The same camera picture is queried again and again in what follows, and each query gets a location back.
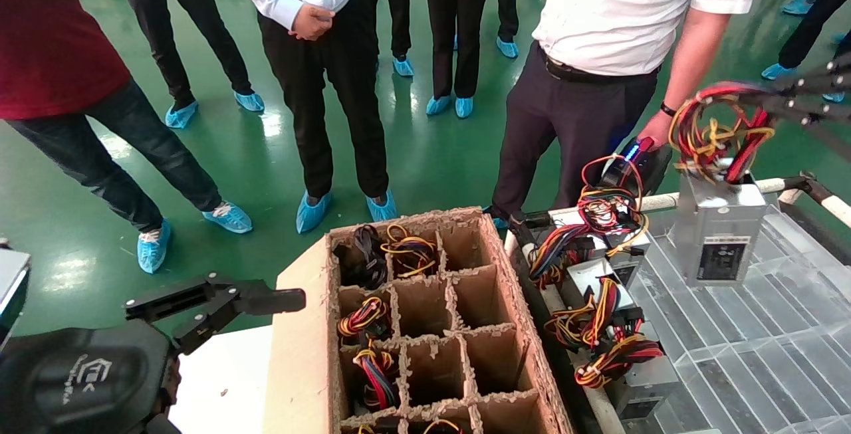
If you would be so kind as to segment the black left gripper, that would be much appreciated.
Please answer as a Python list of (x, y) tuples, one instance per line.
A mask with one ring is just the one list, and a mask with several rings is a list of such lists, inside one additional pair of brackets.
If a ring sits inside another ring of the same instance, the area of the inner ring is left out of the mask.
[(118, 327), (16, 337), (2, 349), (3, 433), (176, 433), (178, 354), (158, 322), (237, 288), (210, 276), (128, 300)]

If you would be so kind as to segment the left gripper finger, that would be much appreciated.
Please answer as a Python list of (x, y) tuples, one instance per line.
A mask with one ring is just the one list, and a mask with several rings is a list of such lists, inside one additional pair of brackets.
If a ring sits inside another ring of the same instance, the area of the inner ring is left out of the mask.
[(203, 310), (174, 331), (172, 346), (178, 355), (188, 356), (230, 325), (237, 317), (272, 316), (300, 312), (306, 307), (301, 288), (273, 290), (268, 286), (226, 286), (205, 297)]

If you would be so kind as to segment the white-shirted man left hand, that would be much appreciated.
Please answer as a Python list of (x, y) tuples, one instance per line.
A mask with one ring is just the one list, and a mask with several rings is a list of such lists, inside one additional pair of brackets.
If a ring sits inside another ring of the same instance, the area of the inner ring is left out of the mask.
[(636, 140), (647, 150), (660, 149), (668, 143), (672, 122), (673, 117), (666, 113), (666, 111), (660, 110), (638, 132)]

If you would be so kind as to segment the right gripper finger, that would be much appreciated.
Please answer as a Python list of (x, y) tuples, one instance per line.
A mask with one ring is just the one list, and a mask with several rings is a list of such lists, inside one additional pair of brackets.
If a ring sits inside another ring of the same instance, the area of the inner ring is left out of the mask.
[(737, 90), (735, 95), (742, 104), (753, 105), (769, 116), (783, 117), (802, 125), (821, 121), (850, 122), (848, 105), (827, 103), (821, 98), (811, 100), (808, 96), (790, 96), (754, 88)]
[(850, 56), (833, 59), (823, 68), (787, 76), (775, 80), (775, 90), (784, 96), (813, 94), (845, 94), (850, 88)]

